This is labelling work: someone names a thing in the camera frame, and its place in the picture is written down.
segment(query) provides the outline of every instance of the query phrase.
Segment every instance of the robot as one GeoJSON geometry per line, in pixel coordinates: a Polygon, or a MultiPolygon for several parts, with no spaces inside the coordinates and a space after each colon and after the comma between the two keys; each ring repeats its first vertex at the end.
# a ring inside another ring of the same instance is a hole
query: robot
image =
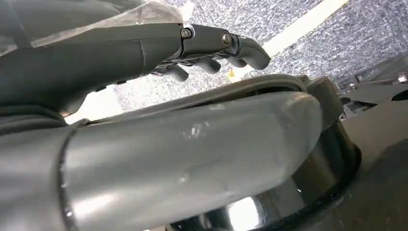
{"type": "MultiPolygon", "coordinates": [[[[32,39],[53,30],[30,31],[45,13],[106,23],[127,15],[129,7],[162,9],[158,3],[48,1],[41,9],[35,7],[40,0],[0,3],[6,22],[0,30],[6,44],[0,57],[1,230],[406,225],[406,206],[399,201],[399,192],[406,192],[406,158],[394,147],[406,140],[404,101],[387,101],[341,122],[343,105],[327,77],[275,74],[67,125],[64,115],[109,84],[147,74],[185,81],[180,66],[215,73],[219,59],[264,69],[270,58],[250,38],[181,22],[66,26],[64,32],[74,36],[45,37],[51,43],[32,39]],[[392,179],[385,177],[390,167],[392,179]],[[372,209],[382,206],[394,209],[372,209]],[[378,217],[386,219],[373,222],[378,217]]],[[[174,15],[169,7],[160,12],[174,15]]]]}

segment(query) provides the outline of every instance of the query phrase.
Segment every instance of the white stripe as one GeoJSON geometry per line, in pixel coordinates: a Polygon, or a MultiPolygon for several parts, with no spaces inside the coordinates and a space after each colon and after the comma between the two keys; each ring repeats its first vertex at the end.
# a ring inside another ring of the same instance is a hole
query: white stripe
{"type": "MultiPolygon", "coordinates": [[[[293,24],[285,28],[263,46],[270,57],[296,43],[301,37],[314,30],[324,22],[330,15],[335,13],[349,0],[324,0],[316,7],[305,13],[293,24]]],[[[253,68],[233,68],[234,78],[229,78],[232,82],[239,81],[253,68]]]]}

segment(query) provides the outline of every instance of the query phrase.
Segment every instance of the gray robot arm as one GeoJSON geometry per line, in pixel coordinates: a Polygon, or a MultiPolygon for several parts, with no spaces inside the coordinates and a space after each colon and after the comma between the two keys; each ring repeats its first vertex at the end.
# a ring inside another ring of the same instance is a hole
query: gray robot arm
{"type": "Polygon", "coordinates": [[[255,41],[215,27],[147,24],[97,28],[0,57],[0,105],[42,105],[74,113],[86,95],[109,84],[154,75],[186,80],[178,66],[214,73],[216,59],[263,69],[270,58],[255,41]]]}

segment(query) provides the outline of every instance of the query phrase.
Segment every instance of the black mechanical part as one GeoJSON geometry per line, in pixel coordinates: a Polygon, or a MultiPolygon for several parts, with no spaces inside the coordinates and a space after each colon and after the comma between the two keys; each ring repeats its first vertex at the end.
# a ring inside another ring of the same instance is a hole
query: black mechanical part
{"type": "Polygon", "coordinates": [[[184,82],[188,79],[189,73],[187,73],[183,68],[178,65],[171,65],[166,68],[165,75],[171,76],[174,80],[178,82],[184,82]]]}
{"type": "Polygon", "coordinates": [[[219,64],[219,62],[207,57],[196,59],[189,63],[200,67],[209,74],[215,74],[221,69],[221,64],[219,64]]]}
{"type": "Polygon", "coordinates": [[[228,58],[227,60],[234,67],[242,68],[248,65],[243,59],[228,58]]]}

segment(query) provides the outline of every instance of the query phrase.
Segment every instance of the gray plastic cover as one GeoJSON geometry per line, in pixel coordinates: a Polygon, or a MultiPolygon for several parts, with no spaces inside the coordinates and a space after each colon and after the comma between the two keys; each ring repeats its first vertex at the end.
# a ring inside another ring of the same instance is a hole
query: gray plastic cover
{"type": "Polygon", "coordinates": [[[150,0],[2,0],[0,56],[49,45],[95,28],[183,23],[192,3],[177,8],[150,0]]]}
{"type": "Polygon", "coordinates": [[[321,130],[303,92],[87,126],[62,168],[67,216],[81,231],[141,231],[222,207],[287,180],[321,130]]]}

